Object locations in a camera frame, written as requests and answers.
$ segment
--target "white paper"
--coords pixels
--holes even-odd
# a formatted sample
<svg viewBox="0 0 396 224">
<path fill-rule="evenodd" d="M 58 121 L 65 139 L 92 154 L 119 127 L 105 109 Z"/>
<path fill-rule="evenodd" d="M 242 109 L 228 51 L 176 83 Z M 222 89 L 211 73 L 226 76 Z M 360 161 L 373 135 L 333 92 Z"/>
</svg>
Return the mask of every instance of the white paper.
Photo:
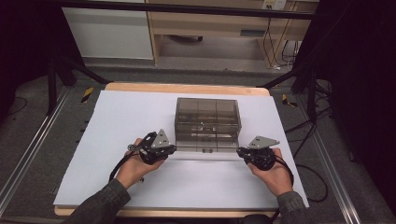
<svg viewBox="0 0 396 224">
<path fill-rule="evenodd" d="M 78 145 L 54 204 L 78 206 L 100 190 L 138 137 L 164 129 L 175 143 L 177 97 L 233 99 L 238 101 L 242 130 L 239 145 L 256 135 L 280 141 L 284 160 L 294 173 L 294 190 L 308 206 L 274 99 L 269 96 L 181 94 L 135 91 L 102 91 L 91 121 Z M 155 209 L 272 209 L 276 197 L 254 176 L 236 152 L 226 159 L 196 160 L 175 152 L 144 183 L 129 189 L 125 206 Z"/>
</svg>

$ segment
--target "sleeve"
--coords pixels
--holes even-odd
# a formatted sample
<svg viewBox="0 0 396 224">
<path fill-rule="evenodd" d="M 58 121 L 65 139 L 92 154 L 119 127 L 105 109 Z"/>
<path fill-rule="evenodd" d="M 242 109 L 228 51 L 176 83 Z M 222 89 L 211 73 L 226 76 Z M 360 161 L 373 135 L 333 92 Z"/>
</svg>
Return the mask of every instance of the sleeve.
<svg viewBox="0 0 396 224">
<path fill-rule="evenodd" d="M 85 200 L 64 223 L 113 223 L 116 214 L 131 200 L 131 196 L 117 180 Z"/>
<path fill-rule="evenodd" d="M 277 203 L 279 204 L 281 224 L 306 224 L 313 223 L 309 218 L 305 204 L 301 196 L 294 191 L 284 193 L 277 196 Z"/>
</svg>

